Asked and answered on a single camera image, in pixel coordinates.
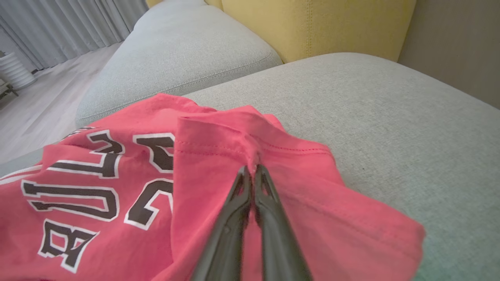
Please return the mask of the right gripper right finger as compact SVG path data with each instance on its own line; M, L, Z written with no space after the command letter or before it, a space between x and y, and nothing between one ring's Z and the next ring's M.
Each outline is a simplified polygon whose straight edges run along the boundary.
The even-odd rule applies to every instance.
M261 228L262 279L311 281L311 271L270 172L262 164L255 171L254 190L257 223Z

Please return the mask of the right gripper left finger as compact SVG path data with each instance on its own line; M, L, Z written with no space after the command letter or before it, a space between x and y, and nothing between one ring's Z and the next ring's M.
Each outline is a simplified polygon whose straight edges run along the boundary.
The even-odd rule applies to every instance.
M248 167L242 167L191 275L193 281L241 279L243 239L251 207L251 191L250 172Z

